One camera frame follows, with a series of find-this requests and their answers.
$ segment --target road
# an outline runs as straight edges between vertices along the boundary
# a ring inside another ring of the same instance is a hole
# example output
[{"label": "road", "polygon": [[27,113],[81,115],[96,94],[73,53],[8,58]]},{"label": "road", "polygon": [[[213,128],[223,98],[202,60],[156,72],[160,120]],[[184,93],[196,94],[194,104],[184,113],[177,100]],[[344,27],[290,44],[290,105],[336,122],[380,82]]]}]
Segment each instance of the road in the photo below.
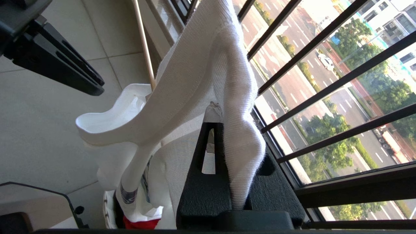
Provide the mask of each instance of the road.
[{"label": "road", "polygon": [[[269,10],[271,18],[275,18],[280,13],[280,10],[284,5],[284,3],[281,1],[276,0],[258,1],[263,3],[265,8],[267,7],[265,10]],[[233,2],[235,3],[235,8],[241,7],[241,0],[233,0]],[[283,23],[287,29],[283,32],[282,35],[287,36],[289,38],[289,42],[295,45],[295,52],[299,52],[314,37],[314,30],[311,29],[311,25],[309,23],[302,20],[301,14],[301,11],[294,10],[293,13]],[[251,7],[249,13],[242,22],[244,42],[246,46],[251,48],[258,40],[258,38],[261,37],[267,27],[268,25],[261,18],[257,10],[254,7]],[[324,89],[336,81],[337,77],[332,71],[328,71],[322,66],[320,61],[317,59],[317,49],[305,56],[302,61],[309,64],[309,71],[314,76],[317,85],[321,89]],[[259,52],[254,56],[254,59],[260,64],[268,77],[271,77],[281,68],[281,66],[290,60],[290,57],[274,35],[259,50]],[[251,65],[253,71],[257,71],[254,72],[254,74],[256,76],[258,86],[260,87],[264,84],[265,80],[263,79],[262,75],[260,75],[260,71],[258,70],[257,66],[253,65],[253,62],[251,62]],[[279,92],[281,98],[289,107],[289,109],[294,108],[316,93],[313,89],[311,89],[309,82],[305,79],[297,66],[285,74],[274,85],[274,87]],[[273,91],[270,89],[267,90],[265,93],[263,93],[263,97],[267,100],[270,108],[275,111],[276,117],[279,117],[285,113],[285,109],[277,100],[276,94],[274,94]],[[356,100],[352,97],[348,89],[341,88],[337,90],[331,94],[330,100],[337,105],[338,113],[345,116],[347,123],[351,125],[351,127],[359,126],[368,121],[368,117],[358,105]],[[307,121],[313,115],[323,116],[325,113],[327,113],[327,110],[318,104],[318,106],[308,108],[299,114],[297,118],[301,121]],[[301,149],[307,146],[307,143],[301,136],[299,130],[294,125],[292,120],[285,121],[281,124],[280,127],[290,138],[290,145],[293,145],[293,150]],[[396,164],[394,160],[385,153],[377,138],[371,131],[365,132],[361,135],[358,135],[357,137],[361,139],[363,146],[367,149],[370,156],[379,167],[386,167]],[[357,160],[354,161],[354,165],[355,164],[357,164],[357,167],[359,167],[359,162]],[[388,203],[385,207],[383,207],[383,209],[384,210],[374,214],[376,219],[389,219],[389,217],[393,219],[402,218],[393,204]]]}]

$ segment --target building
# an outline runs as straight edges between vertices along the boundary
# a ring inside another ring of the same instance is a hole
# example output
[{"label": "building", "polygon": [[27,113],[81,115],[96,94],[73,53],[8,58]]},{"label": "building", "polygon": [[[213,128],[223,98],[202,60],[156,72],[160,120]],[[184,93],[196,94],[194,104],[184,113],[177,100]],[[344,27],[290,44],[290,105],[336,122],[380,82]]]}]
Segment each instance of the building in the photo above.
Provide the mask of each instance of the building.
[{"label": "building", "polygon": [[[388,46],[416,30],[415,0],[371,0],[358,13]],[[409,71],[416,71],[416,45],[396,56]]]}]

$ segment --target white car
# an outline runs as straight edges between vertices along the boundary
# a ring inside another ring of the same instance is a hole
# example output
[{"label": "white car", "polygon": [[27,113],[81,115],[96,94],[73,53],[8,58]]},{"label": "white car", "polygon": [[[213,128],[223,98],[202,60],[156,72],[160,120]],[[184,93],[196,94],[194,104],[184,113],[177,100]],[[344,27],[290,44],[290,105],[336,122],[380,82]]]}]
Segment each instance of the white car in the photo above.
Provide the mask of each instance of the white car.
[{"label": "white car", "polygon": [[328,69],[329,71],[332,71],[334,69],[334,63],[330,58],[326,57],[323,54],[319,54],[318,58],[326,69]]}]

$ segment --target sidewalk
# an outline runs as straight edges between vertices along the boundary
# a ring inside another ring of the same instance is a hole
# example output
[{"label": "sidewalk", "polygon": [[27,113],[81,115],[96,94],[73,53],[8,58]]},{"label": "sidewalk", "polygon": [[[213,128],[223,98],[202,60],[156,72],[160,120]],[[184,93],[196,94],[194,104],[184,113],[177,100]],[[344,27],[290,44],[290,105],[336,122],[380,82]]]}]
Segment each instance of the sidewalk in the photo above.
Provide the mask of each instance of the sidewalk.
[{"label": "sidewalk", "polygon": [[[328,42],[324,42],[323,46],[329,49],[328,56],[332,59],[332,61],[335,64],[338,64],[342,59],[339,57],[339,55],[335,52],[335,50],[332,48],[332,46]],[[347,74],[350,72],[350,69],[345,65],[345,63],[342,63],[339,65],[339,68],[342,73]],[[380,109],[380,107],[377,105],[377,103],[374,101],[374,99],[371,97],[371,95],[367,92],[367,90],[364,89],[362,84],[357,80],[354,79],[351,81],[352,86],[358,91],[359,95],[363,97],[363,99],[369,104],[370,108],[373,110],[373,112],[376,114],[376,117],[383,116],[384,113]],[[395,129],[392,124],[386,124],[387,129]],[[416,153],[412,149],[412,147],[406,142],[406,140],[396,131],[391,133],[391,135],[394,137],[394,139],[397,141],[403,152],[411,159],[416,159]]]}]

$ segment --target white towel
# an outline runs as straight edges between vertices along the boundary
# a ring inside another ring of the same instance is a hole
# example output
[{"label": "white towel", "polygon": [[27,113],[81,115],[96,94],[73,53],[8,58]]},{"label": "white towel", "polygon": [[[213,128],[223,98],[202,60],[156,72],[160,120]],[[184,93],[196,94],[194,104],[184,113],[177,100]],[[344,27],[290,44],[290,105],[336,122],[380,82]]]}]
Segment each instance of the white towel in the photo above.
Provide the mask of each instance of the white towel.
[{"label": "white towel", "polygon": [[[225,160],[233,208],[243,208],[253,176],[263,159],[265,142],[250,116],[257,85],[246,58],[242,35],[230,0],[201,1],[179,40],[162,61],[156,89],[143,108],[141,104],[147,93],[135,84],[125,88],[111,110],[77,118],[80,135],[90,145],[121,142],[137,145],[132,159],[112,153],[112,157],[131,160],[127,167],[121,166],[124,163],[117,164],[118,170],[124,172],[116,191],[130,221],[160,217],[158,211],[144,209],[140,205],[142,201],[137,201],[144,199],[142,189],[138,189],[141,175],[160,142],[162,148],[155,154],[158,163],[149,172],[150,200],[154,207],[170,205],[169,209],[173,208],[176,213],[176,201],[183,189],[202,115],[211,101],[218,103],[223,112]],[[102,167],[100,174],[111,176]],[[169,194],[155,195],[158,189]]]}]

